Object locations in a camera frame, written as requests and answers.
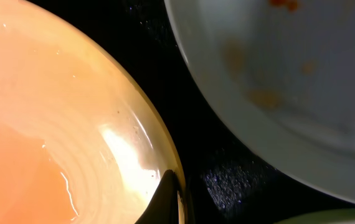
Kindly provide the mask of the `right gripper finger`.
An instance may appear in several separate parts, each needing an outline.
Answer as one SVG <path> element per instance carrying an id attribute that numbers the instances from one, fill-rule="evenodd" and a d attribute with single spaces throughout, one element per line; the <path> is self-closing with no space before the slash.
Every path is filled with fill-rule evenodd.
<path id="1" fill-rule="evenodd" d="M 172 170 L 167 170 L 136 224 L 178 224 L 178 181 Z"/>

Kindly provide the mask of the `yellow plate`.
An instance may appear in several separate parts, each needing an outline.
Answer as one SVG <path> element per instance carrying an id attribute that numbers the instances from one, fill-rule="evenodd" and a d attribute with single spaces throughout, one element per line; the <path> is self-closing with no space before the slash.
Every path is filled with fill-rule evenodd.
<path id="1" fill-rule="evenodd" d="M 182 165 L 155 107 L 85 34 L 0 1 L 0 223 L 136 223 Z"/>

